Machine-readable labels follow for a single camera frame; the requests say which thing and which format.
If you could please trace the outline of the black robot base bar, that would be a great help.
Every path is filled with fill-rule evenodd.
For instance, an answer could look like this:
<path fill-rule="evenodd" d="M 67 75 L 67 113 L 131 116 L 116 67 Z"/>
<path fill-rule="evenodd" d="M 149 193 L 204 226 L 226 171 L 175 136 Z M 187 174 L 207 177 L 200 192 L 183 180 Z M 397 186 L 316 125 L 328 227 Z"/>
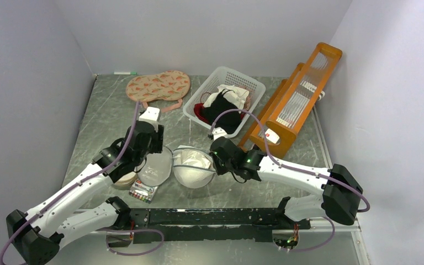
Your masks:
<path fill-rule="evenodd" d="M 272 242 L 273 232 L 308 230 L 309 220 L 294 222 L 279 208 L 165 209 L 131 208 L 111 226 L 115 230 L 150 229 L 134 243 L 202 240 Z"/>

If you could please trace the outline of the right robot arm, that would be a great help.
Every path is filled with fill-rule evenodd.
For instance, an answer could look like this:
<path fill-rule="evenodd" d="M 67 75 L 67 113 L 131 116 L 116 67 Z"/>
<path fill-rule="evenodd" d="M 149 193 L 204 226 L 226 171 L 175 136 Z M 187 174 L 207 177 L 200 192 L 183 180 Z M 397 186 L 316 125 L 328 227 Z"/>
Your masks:
<path fill-rule="evenodd" d="M 231 173 L 244 181 L 276 182 L 308 192 L 305 197 L 286 200 L 284 209 L 276 213 L 281 228 L 323 216 L 342 225 L 355 222 L 363 189 L 343 165 L 303 166 L 276 159 L 261 150 L 244 151 L 225 137 L 212 142 L 210 155 L 218 175 Z"/>

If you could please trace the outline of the white bra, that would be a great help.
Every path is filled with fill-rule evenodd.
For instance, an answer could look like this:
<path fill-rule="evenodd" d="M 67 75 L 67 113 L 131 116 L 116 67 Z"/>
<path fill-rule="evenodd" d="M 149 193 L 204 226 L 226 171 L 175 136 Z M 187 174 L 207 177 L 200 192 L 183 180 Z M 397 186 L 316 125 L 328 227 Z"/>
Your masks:
<path fill-rule="evenodd" d="M 215 174 L 211 157 L 191 147 L 174 150 L 173 171 L 181 185 L 193 189 L 207 185 Z"/>

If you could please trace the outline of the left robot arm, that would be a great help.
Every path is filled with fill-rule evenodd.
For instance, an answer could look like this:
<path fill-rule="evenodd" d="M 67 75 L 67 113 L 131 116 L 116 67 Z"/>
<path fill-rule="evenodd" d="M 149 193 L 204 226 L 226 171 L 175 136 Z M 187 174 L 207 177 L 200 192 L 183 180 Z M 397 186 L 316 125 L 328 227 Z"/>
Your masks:
<path fill-rule="evenodd" d="M 117 196 L 94 209 L 74 212 L 94 194 L 141 166 L 147 155 L 161 153 L 164 130 L 163 125 L 135 121 L 125 137 L 102 149 L 49 199 L 27 211 L 12 211 L 6 217 L 9 239 L 0 253 L 0 264 L 9 246 L 14 246 L 26 264 L 46 264 L 60 249 L 93 231 L 130 227 L 131 209 Z"/>

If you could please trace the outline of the white mesh laundry bag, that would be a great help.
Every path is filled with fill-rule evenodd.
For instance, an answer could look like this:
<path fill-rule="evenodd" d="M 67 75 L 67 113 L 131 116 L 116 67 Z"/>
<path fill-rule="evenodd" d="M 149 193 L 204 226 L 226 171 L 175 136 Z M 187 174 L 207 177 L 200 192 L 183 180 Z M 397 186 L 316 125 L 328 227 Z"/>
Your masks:
<path fill-rule="evenodd" d="M 143 184 L 159 186 L 171 175 L 184 187 L 206 186 L 215 175 L 212 157 L 203 150 L 180 145 L 176 149 L 162 147 L 161 153 L 147 155 L 147 161 L 137 174 Z"/>

